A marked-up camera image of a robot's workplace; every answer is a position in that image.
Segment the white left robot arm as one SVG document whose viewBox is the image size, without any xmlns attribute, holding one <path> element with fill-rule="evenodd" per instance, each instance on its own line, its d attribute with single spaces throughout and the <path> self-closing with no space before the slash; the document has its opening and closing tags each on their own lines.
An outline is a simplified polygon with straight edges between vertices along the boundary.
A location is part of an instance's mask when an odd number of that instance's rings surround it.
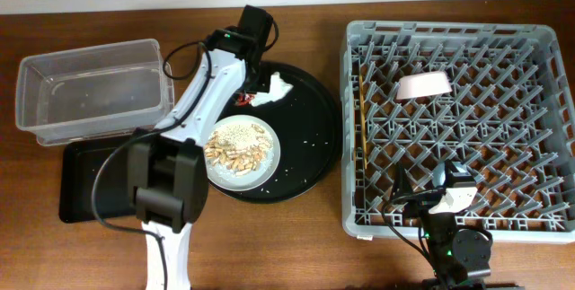
<svg viewBox="0 0 575 290">
<path fill-rule="evenodd" d="M 231 97 L 269 91 L 261 57 L 278 37 L 268 12 L 245 6 L 236 25 L 194 42 L 190 85 L 172 112 L 129 139 L 128 197 L 146 237 L 147 288 L 190 288 L 190 232 L 208 198 L 204 147 Z"/>
</svg>

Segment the wooden chopstick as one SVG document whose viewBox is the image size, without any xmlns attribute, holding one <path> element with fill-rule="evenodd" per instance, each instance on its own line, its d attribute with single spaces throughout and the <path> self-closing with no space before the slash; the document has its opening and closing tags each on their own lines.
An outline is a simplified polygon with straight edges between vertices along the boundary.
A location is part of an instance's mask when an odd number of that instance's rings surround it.
<svg viewBox="0 0 575 290">
<path fill-rule="evenodd" d="M 363 169 L 367 169 L 367 133 L 366 133 L 366 118 L 365 118 L 365 100 L 364 100 L 364 82 L 363 74 L 358 74 L 358 98 L 359 98 L 359 111 L 360 111 L 360 134 L 361 134 L 361 148 L 363 153 Z"/>
</svg>

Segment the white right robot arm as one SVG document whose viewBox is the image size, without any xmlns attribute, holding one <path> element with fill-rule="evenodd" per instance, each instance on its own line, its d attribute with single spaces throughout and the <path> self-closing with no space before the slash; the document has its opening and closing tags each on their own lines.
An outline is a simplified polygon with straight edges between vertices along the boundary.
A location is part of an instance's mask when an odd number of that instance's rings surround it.
<svg viewBox="0 0 575 290">
<path fill-rule="evenodd" d="M 404 205 L 403 215 L 420 221 L 418 239 L 434 277 L 424 289 L 484 289 L 491 274 L 493 237 L 486 230 L 459 225 L 456 214 L 466 210 L 477 193 L 474 176 L 459 162 L 444 161 L 432 172 L 433 186 L 414 191 L 406 170 L 397 168 L 393 200 Z"/>
</svg>

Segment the white tissue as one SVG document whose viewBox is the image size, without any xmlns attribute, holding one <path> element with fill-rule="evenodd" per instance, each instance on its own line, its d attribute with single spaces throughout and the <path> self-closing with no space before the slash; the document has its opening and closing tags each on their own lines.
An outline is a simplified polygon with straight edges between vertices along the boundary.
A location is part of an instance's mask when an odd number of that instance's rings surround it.
<svg viewBox="0 0 575 290">
<path fill-rule="evenodd" d="M 285 82 L 281 78 L 280 72 L 275 72 L 270 77 L 270 90 L 268 92 L 257 92 L 250 100 L 253 107 L 258 107 L 267 103 L 279 101 L 287 96 L 293 89 L 291 83 Z"/>
</svg>

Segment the grey plate with food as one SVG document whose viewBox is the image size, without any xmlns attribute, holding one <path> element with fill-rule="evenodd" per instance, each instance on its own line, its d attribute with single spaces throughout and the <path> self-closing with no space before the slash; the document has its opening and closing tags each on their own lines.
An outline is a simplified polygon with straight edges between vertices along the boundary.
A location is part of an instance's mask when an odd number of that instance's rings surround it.
<svg viewBox="0 0 575 290">
<path fill-rule="evenodd" d="M 233 192 L 255 189 L 279 167 L 280 153 L 279 137 L 263 120 L 248 115 L 221 119 L 204 146 L 208 179 Z"/>
</svg>

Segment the red snack wrapper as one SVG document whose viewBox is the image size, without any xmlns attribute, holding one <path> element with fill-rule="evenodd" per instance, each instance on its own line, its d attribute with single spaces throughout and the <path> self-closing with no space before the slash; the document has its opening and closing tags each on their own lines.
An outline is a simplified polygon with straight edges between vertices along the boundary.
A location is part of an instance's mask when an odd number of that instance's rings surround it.
<svg viewBox="0 0 575 290">
<path fill-rule="evenodd" d="M 249 105 L 253 99 L 254 95 L 249 93 L 240 93 L 235 100 L 235 106 L 242 107 Z"/>
</svg>

